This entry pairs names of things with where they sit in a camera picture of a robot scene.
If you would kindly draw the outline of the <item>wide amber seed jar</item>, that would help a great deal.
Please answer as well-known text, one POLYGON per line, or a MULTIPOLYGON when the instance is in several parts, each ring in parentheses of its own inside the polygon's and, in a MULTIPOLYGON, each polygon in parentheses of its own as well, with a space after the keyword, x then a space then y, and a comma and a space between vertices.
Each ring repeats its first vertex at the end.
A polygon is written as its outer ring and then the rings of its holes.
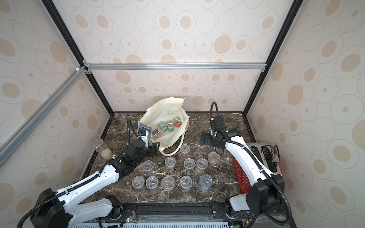
POLYGON ((221 162, 221 156, 216 152, 210 152, 207 156, 209 164, 212 166, 217 165, 221 162))

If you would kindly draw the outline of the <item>orange seed jar clear lid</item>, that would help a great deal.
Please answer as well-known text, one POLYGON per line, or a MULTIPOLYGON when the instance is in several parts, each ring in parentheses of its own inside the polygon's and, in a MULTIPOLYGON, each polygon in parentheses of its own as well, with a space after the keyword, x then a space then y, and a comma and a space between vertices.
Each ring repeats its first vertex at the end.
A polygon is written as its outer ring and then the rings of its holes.
POLYGON ((172 170, 176 166, 176 159, 172 156, 169 156, 164 161, 165 167, 168 170, 172 170))

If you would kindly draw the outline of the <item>clear seed jar row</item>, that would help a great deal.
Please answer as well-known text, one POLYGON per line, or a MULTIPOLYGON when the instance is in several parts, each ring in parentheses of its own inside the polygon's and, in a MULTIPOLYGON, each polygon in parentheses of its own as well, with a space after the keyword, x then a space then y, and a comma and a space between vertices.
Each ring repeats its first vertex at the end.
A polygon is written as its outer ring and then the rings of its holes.
POLYGON ((191 151, 191 148, 189 145, 187 144, 183 144, 181 147, 180 147, 180 154, 182 156, 188 156, 190 154, 190 151, 191 151))

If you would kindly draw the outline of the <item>teal lid seed jar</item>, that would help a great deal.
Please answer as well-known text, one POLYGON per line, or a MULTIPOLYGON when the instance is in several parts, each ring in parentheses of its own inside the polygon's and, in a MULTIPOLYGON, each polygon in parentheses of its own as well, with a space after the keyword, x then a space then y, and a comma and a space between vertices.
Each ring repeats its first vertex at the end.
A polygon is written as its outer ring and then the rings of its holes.
POLYGON ((166 122, 164 121, 161 121, 157 124, 157 127, 162 131, 162 132, 165 132, 166 129, 167 129, 167 125, 166 125, 166 122))

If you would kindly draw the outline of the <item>teal label seed jar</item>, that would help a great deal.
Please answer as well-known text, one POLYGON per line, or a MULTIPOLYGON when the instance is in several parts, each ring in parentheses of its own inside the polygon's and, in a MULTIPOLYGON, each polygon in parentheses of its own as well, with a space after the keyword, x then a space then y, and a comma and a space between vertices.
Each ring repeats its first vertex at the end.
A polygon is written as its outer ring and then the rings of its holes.
POLYGON ((173 132, 175 129, 175 124, 173 121, 167 121, 166 122, 166 127, 167 127, 167 131, 168 132, 173 132))

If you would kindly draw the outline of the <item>cream canvas starry night bag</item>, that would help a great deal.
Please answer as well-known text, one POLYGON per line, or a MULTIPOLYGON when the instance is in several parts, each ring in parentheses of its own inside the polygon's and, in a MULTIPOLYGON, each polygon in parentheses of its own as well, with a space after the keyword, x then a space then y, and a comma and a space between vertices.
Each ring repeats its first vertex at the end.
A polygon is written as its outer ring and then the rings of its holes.
POLYGON ((185 99, 169 97, 162 99, 149 107, 138 122, 137 129, 146 128, 151 130, 150 143, 160 143, 160 153, 166 157, 175 155, 183 144, 185 134, 189 128, 190 117, 183 108, 185 99), (159 138, 154 138, 152 132, 157 129, 161 121, 173 121, 173 132, 162 132, 159 138))

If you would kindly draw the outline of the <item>large clear seed jar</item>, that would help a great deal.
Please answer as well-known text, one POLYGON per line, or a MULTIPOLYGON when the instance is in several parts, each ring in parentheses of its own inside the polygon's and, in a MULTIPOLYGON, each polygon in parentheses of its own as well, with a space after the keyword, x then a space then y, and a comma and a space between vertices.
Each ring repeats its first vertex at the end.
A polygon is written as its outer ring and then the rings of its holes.
POLYGON ((210 175, 204 174, 199 179, 199 190, 201 192, 209 192, 213 185, 213 179, 210 175))

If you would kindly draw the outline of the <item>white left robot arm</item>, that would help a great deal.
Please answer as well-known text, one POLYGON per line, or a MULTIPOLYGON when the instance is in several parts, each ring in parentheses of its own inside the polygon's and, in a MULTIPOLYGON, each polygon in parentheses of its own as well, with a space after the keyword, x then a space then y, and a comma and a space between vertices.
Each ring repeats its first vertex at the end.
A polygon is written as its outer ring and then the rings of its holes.
POLYGON ((82 204, 82 201, 133 173, 145 158, 156 156, 159 149, 159 142, 149 141, 146 135, 139 133, 136 140, 129 140, 120 154, 108 159, 93 175, 55 192, 52 189, 43 191, 35 207, 20 219, 17 226, 21 228, 29 219, 35 228, 69 228, 107 216, 114 207, 110 199, 95 204, 82 204), (77 212, 81 206, 85 209, 83 213, 77 212))

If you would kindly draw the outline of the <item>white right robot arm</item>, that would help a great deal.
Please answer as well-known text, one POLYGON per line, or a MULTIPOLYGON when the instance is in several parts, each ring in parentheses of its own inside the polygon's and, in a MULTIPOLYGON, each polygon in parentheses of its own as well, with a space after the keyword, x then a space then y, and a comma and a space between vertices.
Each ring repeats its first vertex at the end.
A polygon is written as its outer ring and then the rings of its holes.
POLYGON ((219 114, 218 105, 212 102, 210 108, 210 133, 203 133, 201 145, 227 150, 243 169, 251 188, 246 194, 230 198, 228 215, 246 211, 254 216, 264 214, 280 226, 293 221, 290 203, 284 194, 284 179, 274 175, 255 156, 244 138, 234 127, 227 127, 219 114))

